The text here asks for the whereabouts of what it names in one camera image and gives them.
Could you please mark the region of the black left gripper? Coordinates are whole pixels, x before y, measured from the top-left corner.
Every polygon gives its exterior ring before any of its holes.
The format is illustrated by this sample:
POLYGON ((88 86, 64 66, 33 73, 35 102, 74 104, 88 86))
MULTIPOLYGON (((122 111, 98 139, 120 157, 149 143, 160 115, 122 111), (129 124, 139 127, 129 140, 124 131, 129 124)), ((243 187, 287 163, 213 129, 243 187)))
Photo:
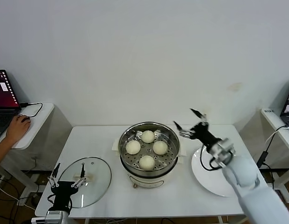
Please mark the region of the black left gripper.
POLYGON ((48 176, 48 182, 51 186, 52 194, 49 197, 54 196, 54 202, 49 210, 72 210, 73 203, 71 196, 78 192, 78 188, 86 182, 84 163, 80 172, 80 177, 76 182, 59 181, 57 182, 57 175, 59 171, 60 163, 52 171, 51 175, 48 176))

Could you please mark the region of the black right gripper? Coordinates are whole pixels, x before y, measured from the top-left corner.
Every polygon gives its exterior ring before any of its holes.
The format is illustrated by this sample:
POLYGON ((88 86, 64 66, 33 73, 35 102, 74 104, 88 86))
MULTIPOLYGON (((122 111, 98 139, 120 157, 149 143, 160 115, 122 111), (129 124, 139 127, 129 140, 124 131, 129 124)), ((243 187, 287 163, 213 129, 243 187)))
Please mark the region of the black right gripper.
POLYGON ((176 121, 174 121, 174 124, 179 132, 179 135, 183 138, 191 140, 199 140, 204 146, 206 146, 207 150, 210 150, 215 144, 219 143, 222 139, 215 137, 209 132, 208 130, 209 123, 206 114, 202 114, 198 110, 192 108, 190 110, 200 119, 200 122, 198 122, 190 130, 185 130, 176 121))

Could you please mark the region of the person's bare hand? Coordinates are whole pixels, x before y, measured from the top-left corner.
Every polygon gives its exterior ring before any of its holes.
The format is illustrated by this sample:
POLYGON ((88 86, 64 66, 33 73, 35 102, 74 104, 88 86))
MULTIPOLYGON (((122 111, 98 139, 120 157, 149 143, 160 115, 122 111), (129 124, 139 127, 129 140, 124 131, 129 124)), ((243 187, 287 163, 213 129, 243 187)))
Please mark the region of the person's bare hand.
POLYGON ((30 127, 30 118, 28 116, 14 116, 7 128, 5 140, 9 145, 13 146, 17 143, 28 131, 30 127))

